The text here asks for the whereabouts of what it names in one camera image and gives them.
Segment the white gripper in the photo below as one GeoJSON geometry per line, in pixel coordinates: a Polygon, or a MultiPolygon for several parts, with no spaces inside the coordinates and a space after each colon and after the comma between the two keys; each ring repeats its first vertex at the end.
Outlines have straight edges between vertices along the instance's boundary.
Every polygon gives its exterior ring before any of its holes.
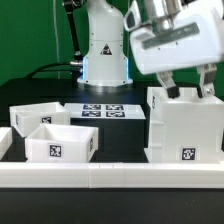
{"type": "Polygon", "coordinates": [[[224,61],[224,0],[146,0],[145,8],[145,21],[137,2],[124,16],[139,71],[158,72],[158,82],[175,99],[180,91],[171,71],[198,66],[201,96],[213,96],[216,65],[209,63],[224,61]]]}

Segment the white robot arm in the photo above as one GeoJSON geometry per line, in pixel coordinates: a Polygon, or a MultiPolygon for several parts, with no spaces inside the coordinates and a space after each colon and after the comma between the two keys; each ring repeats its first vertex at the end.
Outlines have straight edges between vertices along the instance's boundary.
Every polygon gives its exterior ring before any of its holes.
{"type": "Polygon", "coordinates": [[[138,70],[156,74],[168,95],[178,95],[172,72],[195,67],[199,91],[214,94],[216,64],[224,61],[224,0],[144,0],[147,18],[133,1],[125,14],[106,0],[87,0],[89,51],[83,60],[81,81],[92,86],[119,86],[129,82],[123,54],[123,33],[138,70]]]}

